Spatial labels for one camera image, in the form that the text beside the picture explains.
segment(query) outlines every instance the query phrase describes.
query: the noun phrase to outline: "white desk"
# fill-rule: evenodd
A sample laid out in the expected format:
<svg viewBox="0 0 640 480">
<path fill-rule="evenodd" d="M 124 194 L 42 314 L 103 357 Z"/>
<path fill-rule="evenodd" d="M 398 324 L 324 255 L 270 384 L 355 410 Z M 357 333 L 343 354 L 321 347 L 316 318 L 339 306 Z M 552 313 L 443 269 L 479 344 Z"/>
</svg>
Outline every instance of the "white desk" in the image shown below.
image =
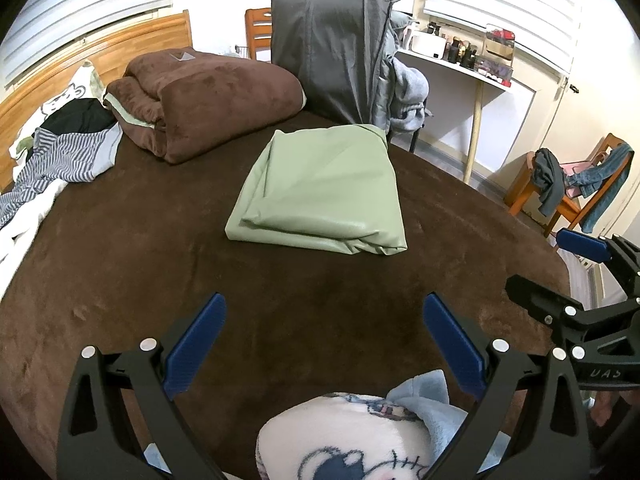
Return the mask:
<svg viewBox="0 0 640 480">
<path fill-rule="evenodd" d="M 466 74 L 476 80 L 476 100 L 474 102 L 474 120 L 471 126 L 471 140 L 469 141 L 469 154 L 466 158 L 466 166 L 465 166 L 465 176 L 463 177 L 463 182 L 468 184 L 471 180 L 471 173 L 474 168 L 474 162 L 476 161 L 476 151 L 478 150 L 478 139 L 480 137 L 480 122 L 482 120 L 482 93 L 484 90 L 484 85 L 491 85 L 496 88 L 499 88 L 503 92 L 509 92 L 510 88 L 500 83 L 495 82 L 493 79 L 489 79 L 488 77 L 475 72 L 474 70 L 469 70 L 468 68 L 461 67 L 458 64 L 450 63 L 449 61 L 443 59 L 437 59 L 435 57 L 423 56 L 422 54 L 418 54 L 417 52 L 413 52 L 412 50 L 405 50 L 401 48 L 398 50 L 402 54 L 407 54 L 408 56 L 417 57 L 419 59 L 425 59 L 432 63 L 445 66 L 450 70 L 455 70 L 456 72 L 460 72 Z"/>
</svg>

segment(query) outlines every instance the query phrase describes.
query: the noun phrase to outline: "brown fleece blanket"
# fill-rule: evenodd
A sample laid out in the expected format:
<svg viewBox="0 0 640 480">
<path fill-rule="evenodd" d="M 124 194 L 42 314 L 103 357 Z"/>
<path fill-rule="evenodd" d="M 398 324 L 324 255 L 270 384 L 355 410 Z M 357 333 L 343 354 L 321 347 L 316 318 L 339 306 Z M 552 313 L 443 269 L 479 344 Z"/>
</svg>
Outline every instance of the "brown fleece blanket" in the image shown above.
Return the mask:
<svg viewBox="0 0 640 480">
<path fill-rule="evenodd" d="M 130 124 L 105 101 L 124 133 L 172 164 L 283 121 L 303 107 L 302 86 L 285 69 L 190 47 L 134 58 L 107 93 L 133 117 L 152 124 Z"/>
<path fill-rule="evenodd" d="M 242 184 L 275 128 L 330 125 L 302 112 L 179 166 L 123 137 L 114 168 L 58 197 L 0 303 L 0 403 L 47 472 L 55 471 L 81 349 L 135 348 L 214 291 L 226 297 L 226 325 L 176 403 L 220 467 L 243 480 L 258 479 L 262 425 L 327 392 L 384 396 L 443 368 L 452 403 L 468 410 L 472 399 L 422 324 L 422 300 L 433 290 L 490 336 L 547 351 L 549 330 L 508 300 L 504 283 L 520 273 L 568 294 L 560 257 L 502 205 L 396 146 L 389 157 L 407 251 L 387 258 L 226 238 Z M 146 446 L 144 425 L 136 427 Z"/>
</svg>

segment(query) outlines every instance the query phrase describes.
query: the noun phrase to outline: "wooden chair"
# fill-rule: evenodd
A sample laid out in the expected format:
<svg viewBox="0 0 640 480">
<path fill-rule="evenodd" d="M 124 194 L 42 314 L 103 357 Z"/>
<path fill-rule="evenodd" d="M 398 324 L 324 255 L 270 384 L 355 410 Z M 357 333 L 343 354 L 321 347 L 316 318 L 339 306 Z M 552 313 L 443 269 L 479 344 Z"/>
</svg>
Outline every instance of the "wooden chair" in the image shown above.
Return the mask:
<svg viewBox="0 0 640 480">
<path fill-rule="evenodd" d="M 602 143 L 593 150 L 588 160 L 595 160 L 599 153 L 606 152 L 608 148 L 614 149 L 620 144 L 625 142 L 612 134 L 607 135 Z M 516 177 L 516 180 L 511 185 L 507 194 L 504 197 L 504 203 L 510 207 L 509 214 L 516 216 L 525 205 L 527 200 L 531 197 L 533 192 L 540 193 L 540 190 L 531 181 L 531 175 L 533 173 L 533 159 L 535 153 L 527 153 L 526 160 L 520 170 L 520 173 Z M 598 203 L 598 200 L 602 198 L 604 193 L 609 189 L 611 184 L 615 182 L 617 177 L 622 173 L 626 166 L 631 162 L 631 154 L 627 155 L 624 162 L 620 165 L 618 170 L 606 179 L 600 189 L 589 199 L 583 208 L 580 207 L 577 198 L 569 198 L 566 194 L 562 197 L 562 202 L 556 208 L 551 221 L 545 228 L 545 238 L 548 237 L 561 216 L 565 217 L 569 222 L 569 229 L 573 229 L 578 225 L 578 222 L 584 218 L 584 216 Z"/>
<path fill-rule="evenodd" d="M 271 46 L 271 9 L 247 9 L 244 13 L 244 26 L 249 57 L 255 59 L 257 48 Z"/>
</svg>

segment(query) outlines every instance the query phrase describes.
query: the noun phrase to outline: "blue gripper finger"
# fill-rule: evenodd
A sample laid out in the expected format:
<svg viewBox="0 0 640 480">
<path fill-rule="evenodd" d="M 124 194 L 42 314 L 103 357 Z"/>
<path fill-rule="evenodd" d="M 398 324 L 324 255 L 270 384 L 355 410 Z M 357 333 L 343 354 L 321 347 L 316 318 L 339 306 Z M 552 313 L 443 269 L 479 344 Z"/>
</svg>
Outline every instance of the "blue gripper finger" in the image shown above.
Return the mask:
<svg viewBox="0 0 640 480">
<path fill-rule="evenodd" d="M 225 323 L 226 303 L 214 294 L 185 330 L 164 362 L 162 387 L 169 399 L 186 392 Z"/>
<path fill-rule="evenodd" d="M 486 390 L 484 360 L 442 300 L 432 292 L 424 299 L 424 324 L 447 360 L 460 389 L 481 399 Z"/>
<path fill-rule="evenodd" d="M 601 264 L 611 259 L 606 242 L 569 229 L 560 229 L 556 233 L 558 247 Z"/>
</svg>

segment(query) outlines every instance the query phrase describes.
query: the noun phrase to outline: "folded brown blanket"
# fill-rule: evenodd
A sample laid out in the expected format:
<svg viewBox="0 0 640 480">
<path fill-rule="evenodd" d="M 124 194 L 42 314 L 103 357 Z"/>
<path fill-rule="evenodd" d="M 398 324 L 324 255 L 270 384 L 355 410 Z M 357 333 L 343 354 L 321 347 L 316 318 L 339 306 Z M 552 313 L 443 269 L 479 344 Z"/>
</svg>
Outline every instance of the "folded brown blanket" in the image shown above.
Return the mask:
<svg viewBox="0 0 640 480">
<path fill-rule="evenodd" d="M 302 86 L 287 70 L 190 47 L 134 58 L 107 96 L 104 104 L 124 133 L 172 164 L 283 121 L 304 105 Z"/>
</svg>

